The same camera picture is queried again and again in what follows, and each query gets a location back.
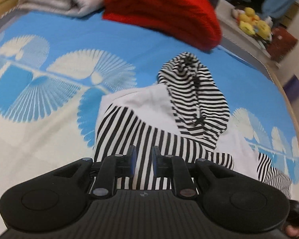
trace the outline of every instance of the ribbed black surface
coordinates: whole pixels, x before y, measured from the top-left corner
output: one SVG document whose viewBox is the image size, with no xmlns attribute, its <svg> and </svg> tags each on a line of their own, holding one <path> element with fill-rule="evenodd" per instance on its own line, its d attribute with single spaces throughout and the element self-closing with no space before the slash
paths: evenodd
<svg viewBox="0 0 299 239">
<path fill-rule="evenodd" d="M 286 238 L 279 231 L 243 235 L 212 223 L 191 200 L 171 191 L 119 190 L 107 200 L 95 200 L 76 223 L 47 234 L 27 234 L 13 229 L 0 239 L 269 239 Z"/>
</svg>

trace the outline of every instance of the screw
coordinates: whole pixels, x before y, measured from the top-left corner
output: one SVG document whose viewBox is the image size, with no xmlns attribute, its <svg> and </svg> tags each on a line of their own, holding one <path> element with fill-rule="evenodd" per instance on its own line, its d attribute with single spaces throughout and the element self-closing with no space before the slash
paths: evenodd
<svg viewBox="0 0 299 239">
<path fill-rule="evenodd" d="M 196 191 L 192 189 L 183 189 L 179 192 L 183 197 L 189 198 L 196 195 Z"/>
<path fill-rule="evenodd" d="M 97 188 L 93 190 L 95 196 L 106 196 L 109 191 L 106 188 Z"/>
</svg>

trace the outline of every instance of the red folded fabric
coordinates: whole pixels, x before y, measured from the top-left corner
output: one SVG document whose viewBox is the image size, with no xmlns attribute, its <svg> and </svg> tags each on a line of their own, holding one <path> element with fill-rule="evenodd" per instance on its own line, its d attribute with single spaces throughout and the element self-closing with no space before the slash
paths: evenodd
<svg viewBox="0 0 299 239">
<path fill-rule="evenodd" d="M 220 43 L 222 33 L 208 0 L 105 0 L 103 19 L 152 28 L 201 50 Z"/>
</svg>

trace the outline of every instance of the pile of plush toys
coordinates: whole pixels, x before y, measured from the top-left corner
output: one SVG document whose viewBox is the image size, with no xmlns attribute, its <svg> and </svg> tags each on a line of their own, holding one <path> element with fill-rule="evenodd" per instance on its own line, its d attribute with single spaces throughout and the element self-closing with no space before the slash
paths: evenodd
<svg viewBox="0 0 299 239">
<path fill-rule="evenodd" d="M 237 20 L 239 28 L 249 36 L 255 38 L 261 46 L 269 44 L 272 40 L 271 23 L 260 19 L 254 9 L 246 7 L 244 10 L 235 8 L 231 15 Z"/>
</svg>

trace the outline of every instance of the mattress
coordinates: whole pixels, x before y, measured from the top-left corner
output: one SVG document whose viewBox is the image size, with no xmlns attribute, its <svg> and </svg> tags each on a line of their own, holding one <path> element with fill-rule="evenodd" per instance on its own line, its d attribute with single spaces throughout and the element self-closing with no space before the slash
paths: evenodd
<svg viewBox="0 0 299 239">
<path fill-rule="evenodd" d="M 223 44 L 205 53 L 153 30 L 102 20 L 101 12 L 81 19 L 30 12 L 0 28 L 0 196 L 93 158 L 102 96 L 155 85 L 165 62 L 190 52 L 210 70 L 251 148 L 289 175 L 299 200 L 299 148 L 285 101 L 259 62 Z"/>
</svg>

